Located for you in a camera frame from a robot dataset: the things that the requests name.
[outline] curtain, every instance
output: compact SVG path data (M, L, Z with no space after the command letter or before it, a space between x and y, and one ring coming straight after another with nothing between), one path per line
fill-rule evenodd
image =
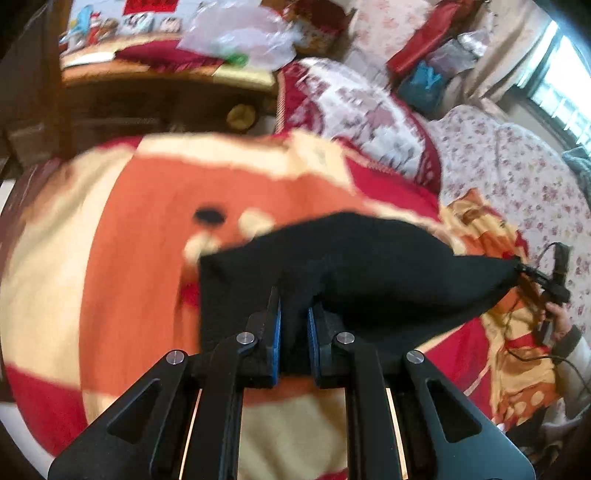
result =
M472 30L490 24L490 15L494 15L491 44L473 70L449 84L440 105L442 116L464 103L506 121L496 103L519 79L550 23L550 17L533 0L492 0L480 9Z

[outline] blanket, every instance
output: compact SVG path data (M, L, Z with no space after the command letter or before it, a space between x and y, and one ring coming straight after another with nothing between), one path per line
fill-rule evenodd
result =
M482 199L439 212L425 189L301 131L126 139L61 166L2 244L2 354L31 433L57 455L167 351L200 351L202 255L344 210L413 223L455 254L525 256ZM202 220L220 217L212 236ZM515 365L504 354L505 330L513 348L536 352L525 302L503 325L516 295L420 347L497 422L523 421L555 397L549 362ZM308 378L248 391L241 476L344 478L345 430L341 391Z
M566 308L591 342L591 209L567 164L532 132L472 106L455 107L427 129L440 153L443 203L478 188L523 232L534 262L551 242L572 247ZM550 250L541 270L551 273L553 261Z

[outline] red bag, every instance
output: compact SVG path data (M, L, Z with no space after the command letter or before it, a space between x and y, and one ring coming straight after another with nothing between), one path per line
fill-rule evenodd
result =
M386 66L395 80L402 80L428 53L439 48L447 38L454 20L464 16L464 4L444 0L437 4L425 24L419 28L402 50L388 60Z

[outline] red pillow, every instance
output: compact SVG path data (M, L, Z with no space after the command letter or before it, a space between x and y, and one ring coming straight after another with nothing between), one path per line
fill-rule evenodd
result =
M149 65L158 72L181 72L198 67L219 67L222 59L177 48L178 40L155 40L133 45L115 53L118 60Z

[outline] black cloth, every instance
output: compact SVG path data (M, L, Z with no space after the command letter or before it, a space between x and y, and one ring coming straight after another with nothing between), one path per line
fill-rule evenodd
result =
M400 356L497 304L517 283L517 263L454 256L410 223L337 213L203 257L202 348L241 332L278 286L283 373L310 371L306 310L317 301Z

